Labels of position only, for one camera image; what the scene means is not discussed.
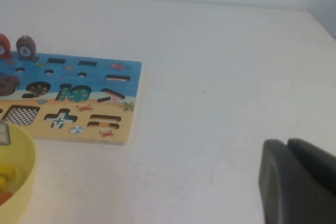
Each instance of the yellow plastic container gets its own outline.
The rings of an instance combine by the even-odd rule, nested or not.
[[[0,223],[15,224],[25,212],[32,195],[36,148],[25,130],[10,123],[7,125],[11,143],[0,145],[0,165],[14,167],[16,178],[8,184],[13,196],[0,206]]]

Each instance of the starfish illustration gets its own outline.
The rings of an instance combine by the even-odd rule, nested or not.
[[[134,110],[134,102],[130,102],[130,103],[124,102],[124,104],[122,106],[120,106],[120,108],[124,108],[123,111],[126,111],[126,110],[133,111]]]

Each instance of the shape sorter board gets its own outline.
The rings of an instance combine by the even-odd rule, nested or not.
[[[50,54],[25,61],[10,54],[0,59],[0,91],[6,91],[0,119],[21,125],[35,139],[127,141],[138,105],[140,62]]]

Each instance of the brown puzzle piece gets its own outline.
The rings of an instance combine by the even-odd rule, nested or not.
[[[13,94],[19,85],[20,81],[16,76],[0,77],[0,97]]]

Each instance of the red peg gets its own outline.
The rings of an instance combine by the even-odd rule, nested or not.
[[[3,34],[0,34],[0,59],[10,59],[10,43],[7,37]]]

